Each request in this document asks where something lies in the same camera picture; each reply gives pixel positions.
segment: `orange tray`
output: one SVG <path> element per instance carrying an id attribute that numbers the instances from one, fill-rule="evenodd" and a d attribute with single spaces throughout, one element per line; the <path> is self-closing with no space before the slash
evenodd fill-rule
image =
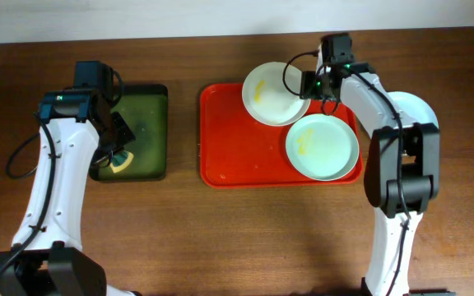
<path id="1" fill-rule="evenodd" d="M 360 157 L 343 178 L 321 182 L 299 173 L 288 160 L 286 134 L 291 125 L 270 127 L 259 123 L 244 108 L 243 84 L 215 84 L 201 94 L 201 176 L 215 188 L 331 185 L 352 183 L 360 177 Z M 306 115 L 321 113 L 313 101 Z M 325 109 L 331 112 L 333 103 Z M 358 136 L 355 116 L 340 104 L 334 116 L 347 123 Z"/>

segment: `yellow mark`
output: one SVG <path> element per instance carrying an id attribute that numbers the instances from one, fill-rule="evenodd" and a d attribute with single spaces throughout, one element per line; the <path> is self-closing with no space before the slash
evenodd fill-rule
<path id="1" fill-rule="evenodd" d="M 263 86 L 264 86 L 264 80 L 261 79 L 261 81 L 255 87 L 255 96 L 253 97 L 253 99 L 255 100 L 256 103 L 259 103 L 261 101 L 261 89 Z"/>
<path id="2" fill-rule="evenodd" d="M 309 146 L 310 142 L 310 137 L 314 133 L 314 130 L 312 128 L 309 128 L 308 130 L 304 131 L 299 139 L 297 139 L 297 143 L 300 144 L 300 149 L 299 149 L 299 154 L 300 155 L 306 155 L 307 152 L 307 147 Z"/>

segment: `tray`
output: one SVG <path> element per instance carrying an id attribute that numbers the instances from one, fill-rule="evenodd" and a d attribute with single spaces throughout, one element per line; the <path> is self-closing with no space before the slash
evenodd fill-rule
<path id="1" fill-rule="evenodd" d="M 252 118 L 241 97 L 243 84 L 208 86 L 200 98 L 200 171 L 215 188 L 331 185 L 353 183 L 363 170 L 361 152 L 355 167 L 343 178 L 321 182 L 294 169 L 285 150 L 291 125 L 269 127 Z M 321 113 L 314 101 L 306 115 Z M 331 112 L 333 103 L 325 105 Z M 356 119 L 340 104 L 334 116 L 347 123 L 356 136 Z"/>
<path id="2" fill-rule="evenodd" d="M 163 85 L 126 86 L 118 111 L 137 138 L 124 149 L 133 154 L 132 163 L 113 173 L 110 167 L 90 169 L 95 181 L 125 182 L 162 179 L 165 175 L 168 124 L 168 90 Z"/>

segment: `dark green tray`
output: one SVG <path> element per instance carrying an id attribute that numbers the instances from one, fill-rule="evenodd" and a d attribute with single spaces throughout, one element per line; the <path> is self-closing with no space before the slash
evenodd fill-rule
<path id="1" fill-rule="evenodd" d="M 95 181 L 125 182 L 159 180 L 165 176 L 168 127 L 168 90 L 163 85 L 126 86 L 111 112 L 118 111 L 137 138 L 124 149 L 133 154 L 132 163 L 113 173 L 110 167 L 90 169 Z"/>

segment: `brown wooden surface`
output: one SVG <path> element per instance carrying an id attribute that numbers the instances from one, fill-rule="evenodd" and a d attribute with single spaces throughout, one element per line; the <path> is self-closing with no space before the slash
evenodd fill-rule
<path id="1" fill-rule="evenodd" d="M 356 288 L 369 265 L 374 213 L 362 179 L 334 187 L 215 190 L 198 172 L 198 96 L 243 81 L 256 66 L 314 49 L 321 34 L 132 39 L 0 45 L 0 251 L 24 215 L 33 178 L 4 165 L 37 130 L 44 92 L 72 84 L 75 61 L 98 59 L 127 82 L 170 91 L 167 176 L 88 181 L 84 251 L 111 284 L 144 294 L 289 294 Z M 474 28 L 352 33 L 387 90 L 415 93 L 436 112 L 441 190 L 416 235 L 412 289 L 474 295 Z M 314 68 L 305 59 L 296 66 Z M 364 158 L 368 137 L 360 134 Z M 34 145 L 15 170 L 37 161 Z"/>

